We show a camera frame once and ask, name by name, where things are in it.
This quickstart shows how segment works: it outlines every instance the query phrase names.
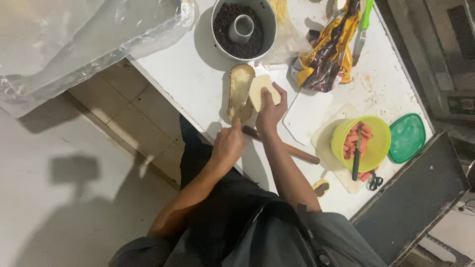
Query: yellow package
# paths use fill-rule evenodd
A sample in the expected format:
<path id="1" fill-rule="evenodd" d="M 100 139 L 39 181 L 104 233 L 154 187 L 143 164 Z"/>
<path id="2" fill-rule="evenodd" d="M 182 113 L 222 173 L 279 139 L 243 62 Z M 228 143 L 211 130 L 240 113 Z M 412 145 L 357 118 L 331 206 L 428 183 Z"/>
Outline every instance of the yellow package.
<path id="1" fill-rule="evenodd" d="M 353 58 L 348 44 L 360 19 L 360 0 L 347 0 L 320 36 L 311 42 L 313 52 L 299 54 L 292 64 L 291 76 L 297 86 L 326 93 L 340 82 L 350 82 Z"/>

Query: hand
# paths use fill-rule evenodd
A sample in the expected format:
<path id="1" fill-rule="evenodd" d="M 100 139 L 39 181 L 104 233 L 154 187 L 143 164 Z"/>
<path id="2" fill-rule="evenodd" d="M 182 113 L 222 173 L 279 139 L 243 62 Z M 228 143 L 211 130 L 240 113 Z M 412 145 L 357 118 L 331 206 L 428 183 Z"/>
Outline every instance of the hand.
<path id="1" fill-rule="evenodd" d="M 277 123 L 287 112 L 287 92 L 275 82 L 272 85 L 279 92 L 281 100 L 280 104 L 274 105 L 272 94 L 267 87 L 261 89 L 263 107 L 257 117 L 256 128 L 262 137 L 266 137 L 269 134 L 277 134 Z"/>
<path id="2" fill-rule="evenodd" d="M 241 130 L 241 120 L 234 117 L 231 128 L 223 128 L 216 135 L 213 153 L 209 160 L 224 176 L 236 164 L 244 149 L 244 137 Z"/>

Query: scissors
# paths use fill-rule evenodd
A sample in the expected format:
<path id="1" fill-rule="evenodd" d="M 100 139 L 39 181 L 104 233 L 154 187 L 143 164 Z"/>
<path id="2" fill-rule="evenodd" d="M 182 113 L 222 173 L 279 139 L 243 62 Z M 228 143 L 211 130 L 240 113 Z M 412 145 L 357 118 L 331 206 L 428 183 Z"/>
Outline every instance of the scissors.
<path id="1" fill-rule="evenodd" d="M 383 184 L 383 179 L 381 177 L 377 177 L 374 169 L 371 170 L 371 174 L 373 175 L 373 179 L 370 182 L 370 190 L 375 191 L 378 189 L 379 186 Z"/>

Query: green-handled knife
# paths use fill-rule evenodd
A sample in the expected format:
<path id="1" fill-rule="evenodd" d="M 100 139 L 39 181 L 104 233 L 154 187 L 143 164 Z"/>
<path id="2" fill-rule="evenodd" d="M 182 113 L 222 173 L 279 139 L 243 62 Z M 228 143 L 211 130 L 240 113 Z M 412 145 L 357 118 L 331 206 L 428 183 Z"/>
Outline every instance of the green-handled knife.
<path id="1" fill-rule="evenodd" d="M 366 7 L 363 13 L 363 19 L 360 21 L 360 31 L 356 36 L 355 48 L 353 51 L 353 67 L 356 66 L 363 50 L 364 42 L 366 41 L 366 30 L 370 26 L 370 14 L 373 8 L 374 0 L 366 0 Z"/>

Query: green lid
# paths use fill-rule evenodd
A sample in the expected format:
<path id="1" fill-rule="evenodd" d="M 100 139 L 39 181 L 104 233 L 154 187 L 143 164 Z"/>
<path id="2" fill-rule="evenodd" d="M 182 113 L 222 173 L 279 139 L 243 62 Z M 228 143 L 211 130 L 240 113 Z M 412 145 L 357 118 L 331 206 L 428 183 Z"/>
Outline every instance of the green lid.
<path id="1" fill-rule="evenodd" d="M 426 129 L 416 113 L 402 116 L 389 127 L 391 147 L 388 157 L 394 163 L 403 163 L 412 158 L 426 142 Z"/>

